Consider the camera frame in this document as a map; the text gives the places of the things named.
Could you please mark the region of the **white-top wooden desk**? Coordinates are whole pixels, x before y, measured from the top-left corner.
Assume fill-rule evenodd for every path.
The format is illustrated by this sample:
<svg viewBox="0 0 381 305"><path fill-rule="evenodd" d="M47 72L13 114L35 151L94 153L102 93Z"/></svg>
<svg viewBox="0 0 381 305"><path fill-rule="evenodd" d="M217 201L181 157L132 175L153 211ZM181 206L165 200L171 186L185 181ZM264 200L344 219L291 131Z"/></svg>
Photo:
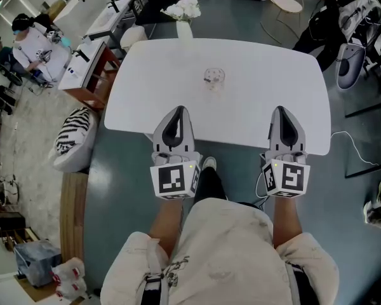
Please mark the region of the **white-top wooden desk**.
<svg viewBox="0 0 381 305"><path fill-rule="evenodd" d="M121 61L103 39L79 45L58 89L94 111L105 108Z"/></svg>

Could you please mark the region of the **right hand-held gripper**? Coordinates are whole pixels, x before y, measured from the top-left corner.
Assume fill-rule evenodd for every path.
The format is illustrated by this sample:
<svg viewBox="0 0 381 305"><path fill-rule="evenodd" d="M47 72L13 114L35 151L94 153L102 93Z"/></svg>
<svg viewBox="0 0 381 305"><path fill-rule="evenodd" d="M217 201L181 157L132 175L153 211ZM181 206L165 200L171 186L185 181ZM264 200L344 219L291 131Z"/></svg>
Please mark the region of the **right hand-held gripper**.
<svg viewBox="0 0 381 305"><path fill-rule="evenodd" d="M311 167L306 164L305 132L298 119L283 106L277 106L271 117L269 150L285 153L267 159L262 175L268 196L292 199L307 191Z"/></svg>

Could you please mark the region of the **white table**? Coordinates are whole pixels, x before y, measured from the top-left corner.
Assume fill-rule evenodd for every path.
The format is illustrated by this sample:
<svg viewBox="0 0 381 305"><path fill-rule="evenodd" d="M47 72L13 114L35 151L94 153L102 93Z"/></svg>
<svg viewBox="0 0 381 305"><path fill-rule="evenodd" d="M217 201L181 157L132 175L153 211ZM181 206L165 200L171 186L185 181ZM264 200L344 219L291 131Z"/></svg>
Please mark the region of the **white table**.
<svg viewBox="0 0 381 305"><path fill-rule="evenodd" d="M204 72L221 68L224 87L207 89ZM305 132L305 150L330 150L331 114L323 73L308 54L226 39L139 41L115 78L104 124L110 130L152 133L177 106L187 108L198 140L268 146L271 117L287 108Z"/></svg>

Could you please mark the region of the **wooden platform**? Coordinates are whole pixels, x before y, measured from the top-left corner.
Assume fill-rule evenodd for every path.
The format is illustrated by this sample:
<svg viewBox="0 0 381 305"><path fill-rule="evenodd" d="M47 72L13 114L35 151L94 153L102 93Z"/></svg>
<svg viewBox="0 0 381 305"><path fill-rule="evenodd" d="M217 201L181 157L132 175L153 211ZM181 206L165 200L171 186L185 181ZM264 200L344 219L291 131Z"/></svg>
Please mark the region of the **wooden platform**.
<svg viewBox="0 0 381 305"><path fill-rule="evenodd" d="M60 248L62 260L83 260L84 211L88 174L64 173L60 197Z"/></svg>

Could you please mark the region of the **blue-grey wrapped box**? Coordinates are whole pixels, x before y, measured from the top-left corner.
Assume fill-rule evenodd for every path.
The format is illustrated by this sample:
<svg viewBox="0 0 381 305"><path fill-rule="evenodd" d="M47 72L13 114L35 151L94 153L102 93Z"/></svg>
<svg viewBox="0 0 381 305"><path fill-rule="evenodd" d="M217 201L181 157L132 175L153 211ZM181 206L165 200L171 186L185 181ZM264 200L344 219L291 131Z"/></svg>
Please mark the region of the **blue-grey wrapped box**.
<svg viewBox="0 0 381 305"><path fill-rule="evenodd" d="M37 288L51 283L52 268L62 263L61 250L48 240L17 244L13 251L18 271Z"/></svg>

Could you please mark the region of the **white flowers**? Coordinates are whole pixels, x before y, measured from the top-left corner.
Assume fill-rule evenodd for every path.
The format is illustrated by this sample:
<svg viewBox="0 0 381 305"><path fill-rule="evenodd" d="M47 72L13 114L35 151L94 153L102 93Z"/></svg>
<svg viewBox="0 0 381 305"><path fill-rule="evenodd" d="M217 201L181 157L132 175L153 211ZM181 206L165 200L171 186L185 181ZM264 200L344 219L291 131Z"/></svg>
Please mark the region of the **white flowers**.
<svg viewBox="0 0 381 305"><path fill-rule="evenodd" d="M178 22L191 22L201 16L200 0L179 0L177 3L161 9L160 12Z"/></svg>

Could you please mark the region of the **clear plastic bag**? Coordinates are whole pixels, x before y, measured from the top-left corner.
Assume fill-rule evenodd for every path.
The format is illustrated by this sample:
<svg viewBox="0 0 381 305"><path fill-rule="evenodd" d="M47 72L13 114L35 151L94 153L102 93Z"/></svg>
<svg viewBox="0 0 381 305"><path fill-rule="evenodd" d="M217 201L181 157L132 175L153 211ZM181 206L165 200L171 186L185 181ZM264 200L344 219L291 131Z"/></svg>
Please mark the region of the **clear plastic bag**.
<svg viewBox="0 0 381 305"><path fill-rule="evenodd" d="M86 299L88 294L86 293L87 287L83 278L77 280L65 280L61 281L56 287L55 293L60 298L74 301L78 297Z"/></svg>
<svg viewBox="0 0 381 305"><path fill-rule="evenodd" d="M77 257L73 257L51 270L52 277L56 281L78 280L85 276L84 263Z"/></svg>

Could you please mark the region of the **clear glass cup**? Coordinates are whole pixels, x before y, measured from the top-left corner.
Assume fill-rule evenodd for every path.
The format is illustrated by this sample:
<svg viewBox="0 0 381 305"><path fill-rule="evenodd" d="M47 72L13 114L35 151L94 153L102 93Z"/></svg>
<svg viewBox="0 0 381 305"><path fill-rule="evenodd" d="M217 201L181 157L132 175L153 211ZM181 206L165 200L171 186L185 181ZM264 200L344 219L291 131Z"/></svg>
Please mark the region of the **clear glass cup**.
<svg viewBox="0 0 381 305"><path fill-rule="evenodd" d="M211 91L214 91L214 92L217 92L217 91L221 90L224 87L224 82L225 82L225 72L224 72L224 70L221 69L221 68L209 68L209 69L206 69L206 71L204 72L204 78L211 78L211 79L213 79L214 77L219 78L220 81L217 82L217 83L208 83L206 81L204 81L204 82L205 82L205 85L206 85L207 89L209 89Z"/></svg>

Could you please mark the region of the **person's left forearm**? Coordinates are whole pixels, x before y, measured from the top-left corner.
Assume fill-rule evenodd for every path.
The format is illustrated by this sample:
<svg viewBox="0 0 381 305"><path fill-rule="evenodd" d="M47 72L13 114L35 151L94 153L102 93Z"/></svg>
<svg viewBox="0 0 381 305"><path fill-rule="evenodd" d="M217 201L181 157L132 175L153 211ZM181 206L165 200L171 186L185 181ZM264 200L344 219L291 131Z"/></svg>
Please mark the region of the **person's left forearm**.
<svg viewBox="0 0 381 305"><path fill-rule="evenodd" d="M168 258L171 257L180 236L183 203L182 199L162 201L158 214L150 227L149 236L159 240L159 245Z"/></svg>

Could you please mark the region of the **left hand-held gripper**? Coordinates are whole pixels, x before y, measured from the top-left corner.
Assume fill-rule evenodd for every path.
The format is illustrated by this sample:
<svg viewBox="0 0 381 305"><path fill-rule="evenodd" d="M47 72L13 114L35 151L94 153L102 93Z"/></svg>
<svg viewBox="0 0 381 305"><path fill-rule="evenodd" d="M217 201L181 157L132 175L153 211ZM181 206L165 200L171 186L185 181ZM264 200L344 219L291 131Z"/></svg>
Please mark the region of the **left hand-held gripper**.
<svg viewBox="0 0 381 305"><path fill-rule="evenodd" d="M177 200L195 197L201 174L199 152L194 150L194 134L186 107L172 109L158 124L153 134L150 167L154 193L157 198ZM183 151L183 155L164 152Z"/></svg>

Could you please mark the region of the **white round stool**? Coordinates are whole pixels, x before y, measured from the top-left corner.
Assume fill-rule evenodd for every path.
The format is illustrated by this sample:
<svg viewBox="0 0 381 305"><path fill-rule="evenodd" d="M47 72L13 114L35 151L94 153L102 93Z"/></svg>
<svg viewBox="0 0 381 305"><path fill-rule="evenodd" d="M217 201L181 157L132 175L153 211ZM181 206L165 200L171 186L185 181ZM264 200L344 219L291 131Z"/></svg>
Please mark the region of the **white round stool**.
<svg viewBox="0 0 381 305"><path fill-rule="evenodd" d="M130 48L139 41L146 41L148 37L142 26L130 27L127 29L120 39L121 48L128 53Z"/></svg>

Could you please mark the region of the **person's black trouser leg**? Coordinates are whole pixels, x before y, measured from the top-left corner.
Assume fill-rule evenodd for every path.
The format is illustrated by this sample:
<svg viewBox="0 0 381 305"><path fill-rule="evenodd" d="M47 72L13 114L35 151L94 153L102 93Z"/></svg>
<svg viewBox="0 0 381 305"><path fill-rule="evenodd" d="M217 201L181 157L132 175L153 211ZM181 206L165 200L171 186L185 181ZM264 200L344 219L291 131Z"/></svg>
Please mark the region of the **person's black trouser leg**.
<svg viewBox="0 0 381 305"><path fill-rule="evenodd" d="M194 204L207 198L227 200L222 181L213 167L202 170L194 197Z"/></svg>

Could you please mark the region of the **white desk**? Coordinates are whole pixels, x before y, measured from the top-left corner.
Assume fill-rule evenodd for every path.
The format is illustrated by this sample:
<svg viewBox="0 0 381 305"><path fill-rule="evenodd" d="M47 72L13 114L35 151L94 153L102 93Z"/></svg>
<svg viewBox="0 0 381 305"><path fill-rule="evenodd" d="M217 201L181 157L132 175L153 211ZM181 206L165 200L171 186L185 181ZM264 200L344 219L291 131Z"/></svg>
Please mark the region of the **white desk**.
<svg viewBox="0 0 381 305"><path fill-rule="evenodd" d="M113 41L117 41L114 31L117 29L117 26L121 20L126 17L131 18L133 16L130 11L131 0L118 0L116 6L118 11L113 6L106 7L99 14L93 24L86 31L85 36L89 37L92 41L101 37L109 37Z"/></svg>

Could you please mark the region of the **wicker chair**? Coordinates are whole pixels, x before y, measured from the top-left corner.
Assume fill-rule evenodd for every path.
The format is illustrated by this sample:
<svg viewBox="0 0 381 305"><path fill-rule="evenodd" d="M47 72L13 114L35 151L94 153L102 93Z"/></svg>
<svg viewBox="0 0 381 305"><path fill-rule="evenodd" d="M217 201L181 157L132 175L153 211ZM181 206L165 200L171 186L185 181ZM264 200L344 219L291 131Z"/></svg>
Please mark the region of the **wicker chair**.
<svg viewBox="0 0 381 305"><path fill-rule="evenodd" d="M276 29L279 29L279 26L283 25L282 29L288 29L296 38L299 38L299 34L293 26L286 22L285 17L297 16L297 29L300 29L301 14L304 10L304 0L268 1L271 3L269 15L263 16L263 19L260 21L261 28L267 36L275 43L282 46L283 42L278 38L279 34L276 32Z"/></svg>

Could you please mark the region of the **person's right forearm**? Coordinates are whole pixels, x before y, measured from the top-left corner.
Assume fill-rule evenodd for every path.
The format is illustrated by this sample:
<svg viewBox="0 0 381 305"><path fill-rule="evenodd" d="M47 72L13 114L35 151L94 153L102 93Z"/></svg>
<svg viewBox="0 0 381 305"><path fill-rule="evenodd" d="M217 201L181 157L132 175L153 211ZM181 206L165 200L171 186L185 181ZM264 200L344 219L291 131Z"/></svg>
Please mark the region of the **person's right forearm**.
<svg viewBox="0 0 381 305"><path fill-rule="evenodd" d="M302 234L302 227L298 218L295 199L275 199L273 220L273 245L274 248L292 240Z"/></svg>

